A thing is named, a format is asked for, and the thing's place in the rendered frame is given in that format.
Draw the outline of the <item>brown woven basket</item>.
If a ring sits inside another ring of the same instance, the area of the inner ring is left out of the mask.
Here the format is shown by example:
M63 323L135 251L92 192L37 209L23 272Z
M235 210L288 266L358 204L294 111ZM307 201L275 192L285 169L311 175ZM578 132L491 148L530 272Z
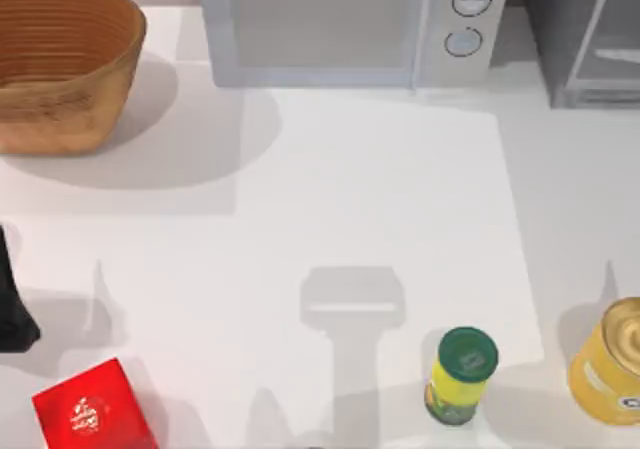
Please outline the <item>brown woven basket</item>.
M146 30L133 0L0 0L0 154L98 149L124 109Z

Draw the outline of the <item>pale microwave oven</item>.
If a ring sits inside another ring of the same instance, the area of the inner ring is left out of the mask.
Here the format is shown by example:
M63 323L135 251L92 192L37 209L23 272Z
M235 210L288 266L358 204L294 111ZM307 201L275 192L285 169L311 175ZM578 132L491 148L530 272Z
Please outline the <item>pale microwave oven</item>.
M421 0L200 0L214 81L222 87L410 88ZM506 0L462 17L430 0L417 89L466 87L492 58ZM444 48L454 31L483 35L475 54Z

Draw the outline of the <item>red box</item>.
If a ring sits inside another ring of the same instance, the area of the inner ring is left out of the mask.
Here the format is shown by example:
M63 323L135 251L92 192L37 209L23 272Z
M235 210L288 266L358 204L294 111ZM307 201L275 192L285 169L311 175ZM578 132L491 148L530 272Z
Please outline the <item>red box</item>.
M159 449L116 358L32 397L46 449Z

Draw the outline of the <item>yellow can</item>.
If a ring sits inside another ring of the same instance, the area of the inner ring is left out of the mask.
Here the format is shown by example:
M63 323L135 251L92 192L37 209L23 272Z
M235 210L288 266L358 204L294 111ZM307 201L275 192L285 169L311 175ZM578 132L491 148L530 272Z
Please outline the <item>yellow can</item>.
M591 417L640 426L640 297L604 312L568 370L574 400Z

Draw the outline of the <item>yellow jar with green lid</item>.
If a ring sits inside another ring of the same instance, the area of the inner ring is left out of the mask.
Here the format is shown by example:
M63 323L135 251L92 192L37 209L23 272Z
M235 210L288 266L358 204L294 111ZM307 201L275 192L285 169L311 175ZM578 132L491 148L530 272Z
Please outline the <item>yellow jar with green lid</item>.
M484 331L455 327L441 338L424 401L430 414L447 426L470 422L499 365L499 350Z

